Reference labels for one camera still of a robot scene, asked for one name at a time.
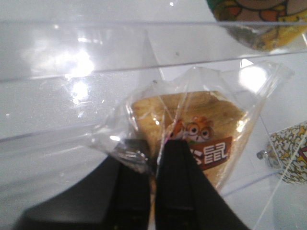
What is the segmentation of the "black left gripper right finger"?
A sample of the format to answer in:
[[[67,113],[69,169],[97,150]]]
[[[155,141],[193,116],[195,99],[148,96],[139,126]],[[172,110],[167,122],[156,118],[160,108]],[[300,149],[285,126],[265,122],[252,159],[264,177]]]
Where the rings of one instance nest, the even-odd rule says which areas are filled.
[[[158,230],[246,230],[196,164],[188,144],[169,140],[163,148],[155,197]]]

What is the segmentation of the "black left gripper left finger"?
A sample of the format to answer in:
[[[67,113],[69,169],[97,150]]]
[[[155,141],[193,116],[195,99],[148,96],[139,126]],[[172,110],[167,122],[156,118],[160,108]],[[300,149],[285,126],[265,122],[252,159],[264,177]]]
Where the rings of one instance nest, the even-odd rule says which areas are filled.
[[[108,156],[62,193],[26,209],[16,230],[145,230],[149,176]]]

